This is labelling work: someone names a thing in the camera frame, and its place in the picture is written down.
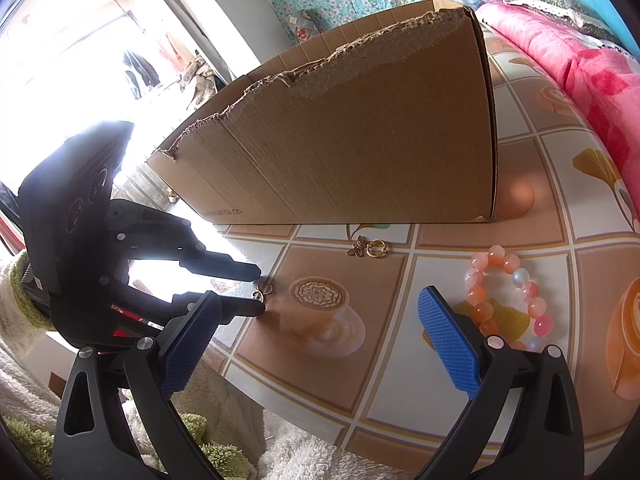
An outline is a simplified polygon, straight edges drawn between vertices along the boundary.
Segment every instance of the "bead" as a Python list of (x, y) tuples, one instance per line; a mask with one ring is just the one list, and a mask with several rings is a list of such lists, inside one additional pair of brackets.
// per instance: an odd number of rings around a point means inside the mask
[(507, 254), (502, 261), (502, 268), (507, 274), (513, 274), (513, 271), (520, 267), (520, 259), (515, 254)]
[(529, 352), (540, 352), (546, 346), (546, 341), (541, 337), (535, 337), (527, 343)]
[(477, 305), (481, 301), (486, 300), (486, 290), (480, 285), (472, 286), (466, 292), (466, 300), (473, 306)]
[(478, 328), (484, 337), (488, 335), (500, 335), (500, 325), (498, 325), (498, 322), (493, 318), (487, 319), (481, 323)]
[(481, 301), (474, 307), (474, 319), (476, 323), (484, 323), (494, 315), (494, 308), (488, 301)]
[(501, 245), (493, 245), (489, 248), (489, 265), (502, 266), (504, 261), (504, 247)]
[(527, 282), (520, 289), (520, 293), (522, 294), (523, 300), (530, 300), (538, 295), (538, 286), (535, 282)]
[(489, 266), (489, 257), (486, 253), (476, 253), (471, 258), (471, 266), (476, 269), (485, 270)]
[(482, 270), (471, 267), (465, 274), (465, 290), (469, 290), (474, 285), (480, 285), (484, 280)]
[(529, 300), (527, 312), (533, 319), (537, 319), (546, 312), (546, 301), (539, 296)]
[(533, 323), (533, 332), (539, 337), (548, 336), (554, 329), (554, 319), (545, 314), (540, 316)]
[(524, 267), (519, 267), (513, 271), (511, 279), (516, 288), (522, 288), (529, 281), (529, 271)]

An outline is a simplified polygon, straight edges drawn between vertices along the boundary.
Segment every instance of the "blue textured pad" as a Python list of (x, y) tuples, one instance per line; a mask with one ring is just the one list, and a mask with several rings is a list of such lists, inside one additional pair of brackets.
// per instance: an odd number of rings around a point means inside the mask
[(168, 399), (187, 387), (191, 374), (220, 323), (220, 299), (205, 301), (196, 309), (162, 359), (160, 391)]
[(480, 388), (478, 356), (451, 317), (448, 306), (429, 287), (418, 297), (418, 317), (454, 386), (473, 399)]

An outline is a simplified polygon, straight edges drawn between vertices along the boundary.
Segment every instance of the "cardboard box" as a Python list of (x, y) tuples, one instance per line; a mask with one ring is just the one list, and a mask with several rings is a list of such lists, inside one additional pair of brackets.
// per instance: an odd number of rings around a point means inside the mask
[(428, 0), (239, 77), (148, 163), (213, 223), (467, 222), (494, 214), (496, 145), (479, 23)]

